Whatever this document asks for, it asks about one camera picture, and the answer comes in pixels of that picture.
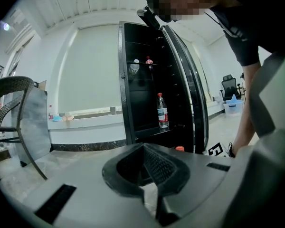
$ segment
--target black rectangular strip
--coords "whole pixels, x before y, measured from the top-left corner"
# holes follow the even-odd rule
[[[221,164],[212,163],[212,162],[210,162],[207,166],[214,168],[214,169],[217,169],[217,170],[221,170],[221,171],[228,171],[230,169],[230,166],[221,165]]]
[[[75,189],[76,187],[63,184],[35,214],[45,222],[52,224]]]

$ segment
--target light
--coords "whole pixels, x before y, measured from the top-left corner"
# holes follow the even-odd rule
[[[3,29],[8,31],[10,29],[10,25],[8,23],[3,24]]]

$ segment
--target person's arm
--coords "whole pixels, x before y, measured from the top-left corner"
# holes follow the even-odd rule
[[[246,85],[246,102],[244,104],[244,109],[239,124],[239,128],[237,131],[237,136],[232,145],[232,152],[234,155],[237,154],[238,150],[241,147],[248,145],[253,135],[255,134],[255,130],[250,120],[249,91],[253,77],[260,67],[261,67],[260,62],[243,67],[244,79]]]

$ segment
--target mesh chair back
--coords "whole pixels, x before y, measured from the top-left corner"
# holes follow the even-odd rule
[[[237,91],[237,80],[235,78],[232,78],[227,81],[222,81],[222,85],[225,90],[225,96],[224,97],[232,97],[233,94],[238,95]]]
[[[2,122],[5,115],[11,109],[19,105],[17,127],[20,126],[20,120],[22,119],[23,115],[22,108],[33,87],[34,87],[34,81],[24,76],[12,76],[0,79],[0,98],[9,93],[13,93],[16,91],[23,91],[22,96],[18,97],[17,99],[9,102],[8,104],[2,107],[2,109],[0,110],[0,123]]]
[[[223,77],[223,81],[227,81],[227,80],[230,80],[232,78],[233,78],[232,75],[229,74],[229,75],[226,75],[226,76]]]

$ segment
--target red bottle cap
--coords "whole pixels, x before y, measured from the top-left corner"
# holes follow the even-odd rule
[[[182,146],[177,146],[175,149],[178,151],[185,151],[185,148]]]

